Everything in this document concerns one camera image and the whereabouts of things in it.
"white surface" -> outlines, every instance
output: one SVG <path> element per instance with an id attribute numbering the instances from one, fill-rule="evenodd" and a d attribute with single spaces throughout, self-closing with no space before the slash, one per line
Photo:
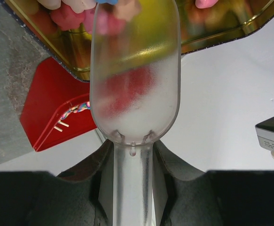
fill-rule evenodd
<path id="1" fill-rule="evenodd" d="M 247 38 L 182 59 L 180 112 L 162 141 L 201 170 L 272 170 L 255 124 L 273 116 L 274 19 Z"/>
<path id="2" fill-rule="evenodd" d="M 0 171 L 41 170 L 58 175 L 96 151 L 101 144 L 92 130 L 42 152 L 30 152 L 0 164 Z"/>

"white candy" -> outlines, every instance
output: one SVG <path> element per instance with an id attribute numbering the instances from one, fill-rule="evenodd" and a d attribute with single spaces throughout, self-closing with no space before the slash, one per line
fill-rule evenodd
<path id="1" fill-rule="evenodd" d="M 61 0 L 38 0 L 38 2 L 49 10 L 58 9 L 62 3 Z"/>
<path id="2" fill-rule="evenodd" d="M 87 9 L 92 9 L 96 6 L 95 0 L 62 0 L 63 3 L 70 6 L 75 13 L 82 13 Z"/>

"concrete floor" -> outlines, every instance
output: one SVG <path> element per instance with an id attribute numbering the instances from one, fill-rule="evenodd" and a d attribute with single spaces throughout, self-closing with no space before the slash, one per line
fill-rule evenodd
<path id="1" fill-rule="evenodd" d="M 19 116 L 36 66 L 47 57 L 0 6 L 0 164 L 33 151 Z"/>

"white stick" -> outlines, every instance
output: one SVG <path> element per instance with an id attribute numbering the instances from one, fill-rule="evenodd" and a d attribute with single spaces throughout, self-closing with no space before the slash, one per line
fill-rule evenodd
<path id="1" fill-rule="evenodd" d="M 69 125 L 67 123 L 64 123 L 62 121 L 59 121 L 58 123 L 61 124 L 61 125 L 63 125 L 63 126 L 69 127 Z"/>
<path id="2" fill-rule="evenodd" d="M 56 129 L 56 130 L 58 130 L 58 131 L 60 131 L 60 132 L 63 131 L 61 128 L 58 128 L 57 126 L 54 126 L 54 129 Z"/>

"plastic scoop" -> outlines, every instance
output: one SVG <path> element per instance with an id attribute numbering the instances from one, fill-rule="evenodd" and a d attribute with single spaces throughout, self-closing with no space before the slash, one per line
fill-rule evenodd
<path id="1" fill-rule="evenodd" d="M 97 127 L 115 147 L 116 226 L 151 225 L 152 147 L 173 125 L 180 104 L 175 1 L 133 1 L 138 14 L 113 33 L 101 32 L 99 16 L 127 9 L 99 4 L 92 32 L 90 104 Z"/>

